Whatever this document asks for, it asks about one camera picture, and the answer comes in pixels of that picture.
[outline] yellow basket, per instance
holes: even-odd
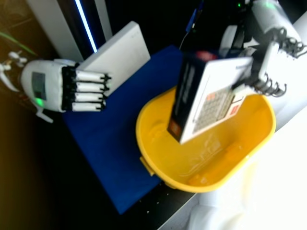
[[[251,95],[236,116],[180,145],[166,130],[174,99],[171,89],[149,101],[136,125],[140,160],[151,176],[172,188],[193,193],[217,189],[274,134],[269,102]]]

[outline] white robotic hand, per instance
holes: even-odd
[[[36,60],[23,69],[21,84],[38,109],[56,112],[101,111],[106,107],[104,92],[109,90],[109,74],[76,70],[73,61]]]

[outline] light strip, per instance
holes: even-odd
[[[83,12],[83,9],[82,9],[80,0],[75,0],[75,2],[76,2],[76,5],[77,5],[77,7],[78,7],[79,14],[80,14],[80,16],[81,16],[83,25],[84,25],[85,30],[86,30],[86,33],[87,33],[87,36],[88,36],[88,38],[89,38],[89,40],[90,40],[90,42],[91,42],[93,51],[96,53],[96,52],[97,52],[97,48],[96,48],[94,39],[93,39],[93,37],[92,37],[92,33],[91,33],[91,31],[90,31],[90,28],[88,27],[87,20],[86,20],[86,17],[85,17],[85,15],[84,15],[84,12]]]

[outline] blue cloth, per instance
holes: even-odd
[[[154,54],[106,101],[102,112],[67,112],[64,121],[120,214],[160,183],[139,160],[135,126],[140,110],[177,84],[182,54]]]

